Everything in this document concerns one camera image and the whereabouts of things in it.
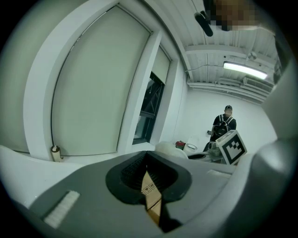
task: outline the gray plastic surface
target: gray plastic surface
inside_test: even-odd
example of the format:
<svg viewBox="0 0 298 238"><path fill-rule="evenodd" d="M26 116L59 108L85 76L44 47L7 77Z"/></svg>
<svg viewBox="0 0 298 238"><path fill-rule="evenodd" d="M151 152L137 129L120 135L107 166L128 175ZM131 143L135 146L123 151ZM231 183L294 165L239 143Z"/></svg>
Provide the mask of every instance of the gray plastic surface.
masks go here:
<svg viewBox="0 0 298 238"><path fill-rule="evenodd" d="M30 210L44 217L68 190L80 197L58 228L73 237L152 237L163 232L147 214L143 205L127 205L117 200L106 187L110 168L131 156L85 166L44 192Z"/></svg>
<svg viewBox="0 0 298 238"><path fill-rule="evenodd" d="M117 200L105 183L113 166L134 154L85 166L47 190L31 205L30 210L43 218L69 190L80 197L58 228L73 237L154 237L163 232L143 205L128 205ZM222 190L228 179L208 174L209 170L232 174L234 166L186 160L157 153L189 170L193 183L181 201L169 204L170 216L181 223L201 212Z"/></svg>
<svg viewBox="0 0 298 238"><path fill-rule="evenodd" d="M297 168L298 139L276 141L240 160L220 194L163 237L245 237L273 211Z"/></svg>

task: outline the white ceiling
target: white ceiling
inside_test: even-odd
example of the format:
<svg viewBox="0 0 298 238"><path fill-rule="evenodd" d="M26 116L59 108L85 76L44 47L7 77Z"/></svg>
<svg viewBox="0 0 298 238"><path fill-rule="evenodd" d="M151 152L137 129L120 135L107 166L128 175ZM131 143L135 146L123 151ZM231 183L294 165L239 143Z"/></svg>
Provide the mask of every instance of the white ceiling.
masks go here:
<svg viewBox="0 0 298 238"><path fill-rule="evenodd" d="M224 32L212 26L214 34L208 37L194 18L196 12L204 10L203 0L145 1L171 32L187 68L202 66L190 72L191 81L214 83L220 77L243 79L245 74L223 69L224 61L230 61L268 73L266 81L273 83L277 51L274 37L268 31L258 29ZM257 54L254 61L246 60L251 51Z"/></svg>

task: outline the black cap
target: black cap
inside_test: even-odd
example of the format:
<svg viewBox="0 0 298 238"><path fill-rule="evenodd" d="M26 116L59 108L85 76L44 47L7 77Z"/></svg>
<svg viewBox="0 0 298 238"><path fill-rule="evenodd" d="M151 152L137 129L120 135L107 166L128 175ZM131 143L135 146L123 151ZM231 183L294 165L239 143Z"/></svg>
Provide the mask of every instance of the black cap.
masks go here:
<svg viewBox="0 0 298 238"><path fill-rule="evenodd" d="M227 110L228 108L230 108L233 111L233 107L231 105L227 105L224 110Z"/></svg>

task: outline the roller shade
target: roller shade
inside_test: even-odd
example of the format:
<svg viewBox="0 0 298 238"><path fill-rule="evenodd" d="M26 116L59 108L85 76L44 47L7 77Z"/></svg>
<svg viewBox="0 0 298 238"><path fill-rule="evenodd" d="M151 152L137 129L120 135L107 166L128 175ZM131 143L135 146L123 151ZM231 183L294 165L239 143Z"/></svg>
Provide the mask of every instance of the roller shade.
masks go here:
<svg viewBox="0 0 298 238"><path fill-rule="evenodd" d="M9 36L0 54L0 145L29 152L23 104L31 65L52 30L84 2L86 0L37 1Z"/></svg>
<svg viewBox="0 0 298 238"><path fill-rule="evenodd" d="M169 70L169 59L159 47L154 61L152 72L165 84Z"/></svg>
<svg viewBox="0 0 298 238"><path fill-rule="evenodd" d="M118 7L77 41L54 94L52 134L62 155L116 152L129 89L149 32Z"/></svg>

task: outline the backpack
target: backpack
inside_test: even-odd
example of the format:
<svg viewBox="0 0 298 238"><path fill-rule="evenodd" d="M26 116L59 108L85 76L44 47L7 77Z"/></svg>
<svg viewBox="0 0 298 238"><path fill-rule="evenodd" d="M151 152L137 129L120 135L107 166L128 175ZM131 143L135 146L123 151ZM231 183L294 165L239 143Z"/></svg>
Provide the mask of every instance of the backpack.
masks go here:
<svg viewBox="0 0 298 238"><path fill-rule="evenodd" d="M214 132L210 138L210 141L216 141L218 138L225 135L228 131L231 130L229 124L234 118L229 117L227 121L224 121L224 118L222 115L219 115L219 124L214 126Z"/></svg>

